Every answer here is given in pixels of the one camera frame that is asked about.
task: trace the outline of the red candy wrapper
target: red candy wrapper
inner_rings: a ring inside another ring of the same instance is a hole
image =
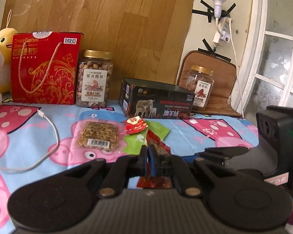
[[[159,155],[170,155],[170,147],[168,147],[165,143],[161,141],[161,139],[153,133],[151,130],[147,131],[147,144],[150,146],[151,144],[154,145],[157,153]],[[140,177],[137,187],[140,188],[172,188],[172,183],[170,181],[170,178],[168,177],[152,177],[150,175],[150,166],[149,163],[147,164],[146,169],[147,175],[145,177]]]
[[[126,134],[135,134],[145,130],[148,125],[139,116],[123,121],[126,125]]]

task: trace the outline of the barcode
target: barcode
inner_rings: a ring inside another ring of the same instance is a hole
[[[109,148],[110,142],[108,141],[102,141],[102,140],[96,140],[96,139],[88,139],[88,146],[93,147],[102,147],[102,148]]]

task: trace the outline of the power strip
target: power strip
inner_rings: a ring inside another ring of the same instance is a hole
[[[219,20],[218,23],[219,29],[222,30],[222,34],[220,35],[218,31],[216,31],[213,42],[218,45],[222,45],[224,42],[230,42],[230,32],[228,25],[228,17],[223,17]]]

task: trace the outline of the rope handle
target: rope handle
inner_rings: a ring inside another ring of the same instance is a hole
[[[12,10],[9,11],[8,19],[6,20],[6,28],[8,28],[12,16]]]
[[[62,45],[62,42],[60,42],[60,43],[56,46],[56,48],[55,48],[55,50],[54,50],[54,52],[53,52],[53,55],[52,55],[52,57],[51,57],[51,59],[50,59],[50,62],[49,62],[48,68],[47,68],[47,70],[46,70],[45,76],[43,77],[41,83],[40,83],[40,84],[39,84],[34,90],[32,90],[32,91],[28,91],[27,89],[25,89],[25,87],[24,87],[24,85],[23,85],[23,83],[22,83],[22,80],[21,80],[21,64],[22,64],[23,53],[24,53],[24,48],[25,48],[26,44],[27,44],[27,42],[24,42],[24,44],[23,44],[23,48],[22,48],[22,52],[21,52],[21,56],[20,56],[20,62],[18,63],[18,81],[19,81],[20,86],[22,87],[22,89],[23,89],[27,94],[33,94],[34,92],[36,92],[36,91],[37,91],[37,90],[38,90],[38,89],[44,84],[44,82],[45,82],[45,80],[46,80],[46,78],[47,78],[47,75],[49,74],[49,71],[50,71],[50,68],[51,68],[51,64],[52,64],[52,62],[53,62],[53,59],[54,59],[54,57],[55,57],[55,55],[56,55],[56,52],[57,52],[57,50],[59,49],[60,45]]]

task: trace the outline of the electrical cord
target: electrical cord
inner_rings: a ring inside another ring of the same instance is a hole
[[[216,21],[216,29],[219,32],[219,34],[222,35],[222,31],[219,29],[219,26],[218,26],[219,18],[215,17],[215,21]]]
[[[232,21],[232,18],[229,18],[230,38],[231,38],[231,44],[232,44],[232,48],[233,48],[234,59],[236,61],[236,67],[237,67],[237,84],[238,84],[238,88],[239,88],[239,92],[240,92],[240,96],[241,96],[242,117],[244,118],[243,102],[242,102],[242,91],[241,91],[241,87],[240,87],[240,84],[239,84],[239,76],[238,76],[239,75],[239,71],[240,71],[240,65],[238,65],[237,53],[236,53],[236,49],[234,48],[234,44],[233,44],[232,30],[231,30],[231,21]]]
[[[40,117],[46,119],[50,123],[50,125],[52,126],[52,128],[54,130],[54,133],[55,133],[55,136],[56,136],[56,145],[55,145],[55,147],[50,152],[45,154],[37,163],[35,163],[31,167],[24,168],[24,169],[10,169],[10,168],[0,167],[0,170],[2,170],[2,171],[10,171],[10,172],[26,172],[26,171],[30,171],[30,170],[36,168],[39,164],[41,164],[44,160],[46,160],[50,155],[52,155],[59,148],[59,146],[60,146],[60,136],[59,136],[58,130],[56,129],[54,123],[44,114],[43,111],[38,110],[37,114]]]

